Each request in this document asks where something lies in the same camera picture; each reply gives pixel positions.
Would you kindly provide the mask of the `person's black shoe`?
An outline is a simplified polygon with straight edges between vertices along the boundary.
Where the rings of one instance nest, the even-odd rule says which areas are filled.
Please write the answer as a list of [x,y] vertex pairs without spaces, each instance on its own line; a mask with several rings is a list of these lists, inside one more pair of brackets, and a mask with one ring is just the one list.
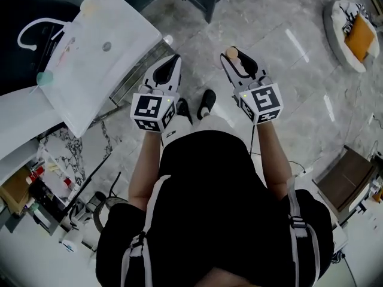
[[200,103],[200,106],[199,106],[199,109],[197,110],[197,118],[198,120],[202,120],[203,118],[200,116],[200,112],[201,112],[201,109],[205,106],[207,107],[210,112],[215,104],[215,101],[216,101],[216,94],[213,90],[211,89],[207,89],[205,90],[203,96],[202,96],[202,100],[201,100],[201,103]]
[[187,117],[190,124],[193,124],[192,117],[189,110],[189,105],[184,98],[180,98],[177,102],[177,115]]

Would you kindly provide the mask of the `white plastic jug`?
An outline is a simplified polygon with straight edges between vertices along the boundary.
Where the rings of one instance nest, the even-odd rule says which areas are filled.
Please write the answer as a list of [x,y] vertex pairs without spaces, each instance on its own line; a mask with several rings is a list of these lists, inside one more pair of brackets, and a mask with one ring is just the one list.
[[78,228],[72,228],[59,241],[68,252],[76,253],[83,240],[83,234]]

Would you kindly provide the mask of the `white curved faucet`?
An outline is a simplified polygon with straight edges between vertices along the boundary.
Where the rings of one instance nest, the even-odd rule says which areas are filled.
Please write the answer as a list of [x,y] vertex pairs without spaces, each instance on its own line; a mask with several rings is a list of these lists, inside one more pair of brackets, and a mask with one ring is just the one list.
[[56,33],[54,34],[50,39],[53,41],[55,40],[61,33],[65,33],[66,30],[69,28],[69,26],[71,25],[71,22],[64,22],[64,21],[61,21],[61,20],[56,20],[56,19],[52,19],[52,18],[48,18],[48,17],[43,17],[43,18],[40,18],[40,19],[36,19],[30,23],[28,23],[19,33],[18,37],[17,37],[17,44],[20,48],[24,48],[24,49],[27,49],[27,50],[32,50],[32,51],[35,51],[37,49],[37,45],[27,45],[27,44],[24,44],[21,42],[21,38],[23,36],[23,34],[29,29],[31,28],[32,26],[35,26],[37,24],[40,24],[40,23],[53,23],[55,25],[59,25],[61,26],[62,28]]

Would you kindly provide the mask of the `beige cup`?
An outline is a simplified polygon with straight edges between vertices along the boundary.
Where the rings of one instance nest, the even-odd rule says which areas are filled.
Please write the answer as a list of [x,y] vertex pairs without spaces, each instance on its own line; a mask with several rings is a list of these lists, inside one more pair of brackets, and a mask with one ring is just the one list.
[[84,0],[80,5],[80,13],[83,17],[91,16],[97,8],[97,0]]

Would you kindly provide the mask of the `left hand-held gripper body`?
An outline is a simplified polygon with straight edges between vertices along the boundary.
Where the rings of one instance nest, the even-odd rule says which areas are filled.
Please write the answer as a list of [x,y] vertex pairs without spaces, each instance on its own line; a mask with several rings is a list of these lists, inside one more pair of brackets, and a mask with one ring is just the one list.
[[133,94],[130,118],[141,130],[163,133],[177,112],[179,99],[178,93],[165,93],[143,84]]

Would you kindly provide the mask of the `person's black shirt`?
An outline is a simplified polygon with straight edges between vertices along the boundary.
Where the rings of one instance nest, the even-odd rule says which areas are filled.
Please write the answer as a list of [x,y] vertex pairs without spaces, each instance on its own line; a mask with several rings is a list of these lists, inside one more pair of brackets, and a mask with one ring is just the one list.
[[145,287],[148,246],[153,287],[195,287],[218,268],[261,287],[312,287],[334,251],[328,208],[296,191],[308,234],[293,260],[290,203],[261,182],[240,138],[220,131],[183,136],[165,147],[153,209],[114,205],[99,238],[102,287]]

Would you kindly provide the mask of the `person's left black shoe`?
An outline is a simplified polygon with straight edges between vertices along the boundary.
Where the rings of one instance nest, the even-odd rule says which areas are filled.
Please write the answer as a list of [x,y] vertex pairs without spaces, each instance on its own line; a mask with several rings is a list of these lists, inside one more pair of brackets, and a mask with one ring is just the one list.
[[193,124],[192,117],[189,110],[189,105],[184,98],[180,98],[177,102],[177,115],[187,117],[190,124]]

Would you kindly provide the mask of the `white washbasin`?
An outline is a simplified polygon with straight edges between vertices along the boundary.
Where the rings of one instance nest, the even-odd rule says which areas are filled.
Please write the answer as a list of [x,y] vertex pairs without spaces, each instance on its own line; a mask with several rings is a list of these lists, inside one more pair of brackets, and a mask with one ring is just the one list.
[[[79,12],[61,37],[46,71],[53,82],[41,89],[68,129],[84,135],[113,90],[162,39],[162,34],[125,0],[97,0],[91,16]],[[69,54],[56,66],[68,41]],[[103,51],[105,42],[110,51]]]

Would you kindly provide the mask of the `orange cushion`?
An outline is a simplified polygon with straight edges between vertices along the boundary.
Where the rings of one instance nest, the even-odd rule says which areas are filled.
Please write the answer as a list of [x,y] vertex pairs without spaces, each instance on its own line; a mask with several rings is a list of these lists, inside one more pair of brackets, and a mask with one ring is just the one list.
[[367,25],[363,16],[358,14],[349,35],[345,38],[345,44],[351,50],[359,62],[366,57],[367,51],[375,39],[375,36]]

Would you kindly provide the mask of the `person's right black shoe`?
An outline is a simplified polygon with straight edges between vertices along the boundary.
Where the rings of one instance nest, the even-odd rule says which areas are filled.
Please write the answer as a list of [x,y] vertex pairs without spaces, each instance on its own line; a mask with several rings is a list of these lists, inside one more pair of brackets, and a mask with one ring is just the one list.
[[202,100],[201,100],[201,103],[200,103],[200,106],[199,106],[199,109],[197,110],[197,118],[198,120],[202,120],[203,118],[200,116],[200,112],[201,112],[201,109],[205,106],[207,107],[210,112],[215,104],[215,101],[216,101],[216,94],[213,90],[211,89],[207,89],[205,90],[203,96],[202,96]]

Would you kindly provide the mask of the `person's pale shorts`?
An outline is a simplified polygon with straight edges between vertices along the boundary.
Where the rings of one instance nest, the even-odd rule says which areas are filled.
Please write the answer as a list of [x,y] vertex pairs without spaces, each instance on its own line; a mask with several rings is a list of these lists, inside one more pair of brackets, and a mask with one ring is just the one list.
[[177,115],[174,117],[165,131],[162,133],[163,147],[166,147],[171,142],[189,135],[194,132],[201,132],[207,130],[214,130],[225,132],[236,137],[239,135],[230,126],[230,124],[224,119],[216,115],[206,115],[202,118],[200,123],[194,127],[189,119],[185,116]]

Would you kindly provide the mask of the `grey round pet bed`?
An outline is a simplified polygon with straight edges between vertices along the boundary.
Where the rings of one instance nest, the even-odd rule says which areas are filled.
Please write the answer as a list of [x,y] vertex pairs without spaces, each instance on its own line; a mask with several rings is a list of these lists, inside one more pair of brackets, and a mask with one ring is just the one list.
[[343,1],[347,0],[331,0],[323,9],[323,23],[326,37],[334,55],[344,68],[350,71],[364,73],[366,72],[367,62],[379,56],[380,48],[376,29],[373,27],[370,20],[367,21],[363,18],[372,30],[375,39],[371,43],[364,60],[359,62],[345,44],[345,38],[348,35],[345,35],[342,28],[346,23],[346,17],[339,7],[339,4]]

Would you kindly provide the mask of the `pink toothbrush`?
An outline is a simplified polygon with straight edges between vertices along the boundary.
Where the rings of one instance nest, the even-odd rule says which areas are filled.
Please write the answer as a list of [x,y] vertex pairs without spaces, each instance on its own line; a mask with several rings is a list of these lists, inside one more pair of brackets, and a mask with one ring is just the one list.
[[64,60],[65,60],[65,57],[69,54],[70,52],[70,49],[71,49],[71,45],[75,43],[75,37],[72,37],[67,45],[65,46],[64,50],[62,51],[60,57],[59,57],[59,60],[57,61],[57,64],[56,66],[59,66]]

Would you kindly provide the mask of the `small tan round object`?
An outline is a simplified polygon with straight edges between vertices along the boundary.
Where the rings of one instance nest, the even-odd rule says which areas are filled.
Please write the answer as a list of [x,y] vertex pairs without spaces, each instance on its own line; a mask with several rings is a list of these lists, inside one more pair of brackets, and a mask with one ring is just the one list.
[[226,49],[226,57],[230,59],[237,71],[244,75],[244,68],[242,67],[241,60],[238,57],[238,50],[235,47],[229,47]]

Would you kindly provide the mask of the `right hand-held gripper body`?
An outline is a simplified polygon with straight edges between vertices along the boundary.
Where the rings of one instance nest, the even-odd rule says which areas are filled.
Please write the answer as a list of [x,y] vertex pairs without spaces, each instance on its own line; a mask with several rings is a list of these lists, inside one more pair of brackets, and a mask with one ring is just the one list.
[[279,86],[269,77],[251,83],[238,82],[233,96],[254,125],[279,118],[284,108]]

